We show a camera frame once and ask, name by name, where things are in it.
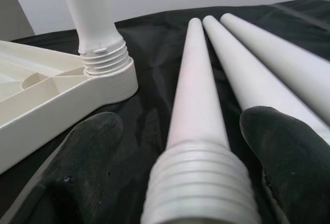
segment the black cloth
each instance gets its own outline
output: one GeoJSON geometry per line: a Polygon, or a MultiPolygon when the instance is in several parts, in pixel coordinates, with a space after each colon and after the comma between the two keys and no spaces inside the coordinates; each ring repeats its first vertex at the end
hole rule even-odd
{"type": "MultiPolygon", "coordinates": [[[[299,0],[281,5],[307,13],[321,22],[330,23],[328,1],[299,0]]],[[[109,213],[113,215],[113,223],[140,221],[150,169],[166,145],[189,20],[193,17],[202,19],[206,15],[213,15],[218,19],[227,12],[330,59],[328,30],[274,6],[207,7],[166,11],[117,22],[116,26],[126,40],[131,57],[135,60],[139,90],[124,102],[103,106],[92,113],[110,111],[118,114],[123,120],[124,135],[111,168],[116,172],[116,177],[113,177],[112,181],[113,195],[110,199],[113,208],[109,213]]],[[[78,50],[78,36],[75,30],[44,34],[15,42],[72,54],[77,54],[78,50]]],[[[261,165],[240,132],[241,109],[209,42],[208,48],[230,147],[249,170],[263,222],[276,223],[261,184],[261,165]]],[[[68,128],[0,175],[0,216],[10,207],[27,181],[71,129],[72,127],[68,128]]]]}

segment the cream plastic tray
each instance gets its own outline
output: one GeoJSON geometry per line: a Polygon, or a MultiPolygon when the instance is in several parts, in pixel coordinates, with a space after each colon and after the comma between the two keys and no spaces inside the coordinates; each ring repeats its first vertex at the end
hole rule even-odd
{"type": "Polygon", "coordinates": [[[137,88],[131,58],[116,73],[89,76],[79,56],[0,41],[0,173],[137,88]]]}

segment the white plastic pole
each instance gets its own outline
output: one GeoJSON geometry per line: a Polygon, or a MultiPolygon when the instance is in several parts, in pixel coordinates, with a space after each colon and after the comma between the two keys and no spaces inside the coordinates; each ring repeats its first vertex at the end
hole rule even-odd
{"type": "Polygon", "coordinates": [[[329,127],[224,26],[212,16],[203,25],[242,109],[273,107],[307,123],[330,144],[329,127]]]}
{"type": "Polygon", "coordinates": [[[79,52],[89,75],[117,73],[131,58],[107,0],[66,0],[79,35],[79,52]]]}
{"type": "Polygon", "coordinates": [[[229,149],[203,27],[191,21],[181,62],[167,147],[184,140],[218,142],[229,149]]]}
{"type": "Polygon", "coordinates": [[[221,23],[330,125],[330,62],[232,14],[221,23]]]}
{"type": "Polygon", "coordinates": [[[192,19],[165,152],[150,174],[142,224],[257,224],[248,171],[228,146],[202,22],[192,19]]]}

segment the threaded end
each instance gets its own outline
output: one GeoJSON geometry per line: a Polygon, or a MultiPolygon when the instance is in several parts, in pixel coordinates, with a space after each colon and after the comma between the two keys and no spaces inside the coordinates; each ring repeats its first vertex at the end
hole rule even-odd
{"type": "Polygon", "coordinates": [[[260,223],[248,171],[231,151],[214,142],[186,141],[157,160],[141,223],[182,219],[260,223]]]}
{"type": "Polygon", "coordinates": [[[129,55],[125,41],[115,51],[108,48],[89,53],[81,53],[85,73],[94,76],[116,73],[129,64],[129,55]]]}

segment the plastic base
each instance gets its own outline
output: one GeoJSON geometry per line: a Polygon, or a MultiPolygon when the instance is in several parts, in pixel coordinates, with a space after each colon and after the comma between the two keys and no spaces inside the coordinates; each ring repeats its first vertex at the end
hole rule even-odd
{"type": "Polygon", "coordinates": [[[134,61],[84,75],[75,55],[0,41],[0,173],[105,104],[138,89],[134,61]]]}

